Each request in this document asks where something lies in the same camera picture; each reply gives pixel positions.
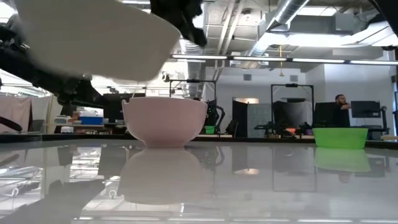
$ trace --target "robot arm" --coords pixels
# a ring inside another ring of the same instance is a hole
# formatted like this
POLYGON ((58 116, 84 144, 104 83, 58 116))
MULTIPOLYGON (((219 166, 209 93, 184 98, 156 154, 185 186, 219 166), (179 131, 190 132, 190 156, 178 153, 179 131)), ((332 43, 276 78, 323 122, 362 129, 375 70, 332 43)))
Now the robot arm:
POLYGON ((106 100, 83 75, 51 72, 30 60, 27 55, 29 47, 22 43, 23 38, 16 32, 19 28, 13 24, 16 20, 14 15, 6 26, 0 26, 0 69, 53 93, 61 105, 72 103, 103 108, 106 100))
POLYGON ((219 109, 221 111, 221 117, 218 119, 218 122, 216 124, 216 132, 219 133, 220 132, 220 125, 221 122, 223 122, 223 119, 225 117, 225 112, 224 112, 224 108, 220 107, 220 106, 216 106, 217 109, 219 109))
POLYGON ((184 39, 204 47, 206 35, 192 22, 194 17, 203 13, 202 3, 203 0, 150 0, 150 11, 175 26, 184 39))

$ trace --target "fluorescent light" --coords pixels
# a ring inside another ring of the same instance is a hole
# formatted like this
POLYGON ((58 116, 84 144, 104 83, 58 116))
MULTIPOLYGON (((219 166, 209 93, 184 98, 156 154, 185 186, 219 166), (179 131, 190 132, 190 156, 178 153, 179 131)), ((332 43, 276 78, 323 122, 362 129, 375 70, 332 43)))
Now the fluorescent light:
POLYGON ((172 222, 225 222, 224 218, 169 218, 172 222))
POLYGON ((198 62, 205 63, 206 60, 197 60, 197 59, 177 59, 178 62, 198 62))
POLYGON ((79 217, 79 218, 75 218, 75 220, 92 220, 93 217, 79 217))
POLYGON ((102 220, 117 220, 117 221, 159 221, 160 218, 154 217, 101 217, 102 220))
POLYGON ((361 223, 398 223, 398 220, 361 220, 361 223))
POLYGON ((316 59, 316 58, 293 58, 293 62, 344 63, 344 60, 337 60, 337 59, 316 59))
POLYGON ((235 56, 233 58, 233 60, 260 61, 260 62, 285 62, 286 58, 235 56))
POLYGON ((234 218, 234 222, 289 222, 283 218, 234 218))
POLYGON ((349 63, 353 65, 391 65, 391 66, 398 65, 398 62, 377 61, 377 60, 352 60, 349 63))
POLYGON ((222 55, 172 55, 177 59, 197 59, 197 60, 226 60, 227 56, 222 55))
POLYGON ((149 1, 122 0, 124 4, 150 4, 149 1))
POLYGON ((309 223, 352 223, 352 220, 333 220, 333 219, 299 219, 298 222, 309 223))

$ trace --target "green basin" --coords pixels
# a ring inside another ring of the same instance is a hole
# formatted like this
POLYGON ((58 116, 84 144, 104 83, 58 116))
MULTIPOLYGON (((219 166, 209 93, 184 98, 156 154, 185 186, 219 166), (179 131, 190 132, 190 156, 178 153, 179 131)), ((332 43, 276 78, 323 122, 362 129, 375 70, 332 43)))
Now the green basin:
POLYGON ((314 128, 318 147, 363 149, 368 135, 367 128, 314 128))

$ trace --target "metal frame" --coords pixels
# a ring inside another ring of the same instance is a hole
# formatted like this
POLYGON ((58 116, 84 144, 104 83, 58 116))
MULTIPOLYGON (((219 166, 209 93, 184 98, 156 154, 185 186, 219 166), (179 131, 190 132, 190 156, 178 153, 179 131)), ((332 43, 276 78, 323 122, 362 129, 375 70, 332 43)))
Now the metal frame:
POLYGON ((274 124, 274 86, 284 86, 286 88, 298 88, 298 87, 310 87, 311 88, 311 112, 312 112, 312 125, 314 124, 315 118, 313 112, 315 110, 315 102, 313 98, 313 85, 299 85, 299 84, 272 84, 271 85, 271 122, 274 124))
POLYGON ((169 80, 169 97, 172 97, 172 82, 213 83, 214 84, 214 100, 216 101, 216 105, 217 105, 217 85, 216 85, 216 81, 213 81, 213 80, 196 80, 196 79, 169 80))

